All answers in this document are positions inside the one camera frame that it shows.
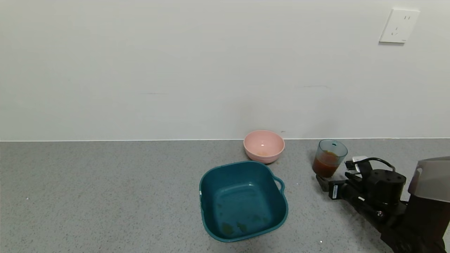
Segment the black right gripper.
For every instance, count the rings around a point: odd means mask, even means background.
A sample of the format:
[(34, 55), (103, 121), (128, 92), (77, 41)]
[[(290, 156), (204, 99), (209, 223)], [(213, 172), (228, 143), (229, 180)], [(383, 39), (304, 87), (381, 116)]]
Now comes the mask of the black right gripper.
[(315, 175), (316, 180), (323, 192), (328, 192), (332, 200), (345, 200), (351, 205), (358, 202), (365, 202), (367, 196), (362, 191), (360, 182), (354, 180), (328, 180), (320, 175)]

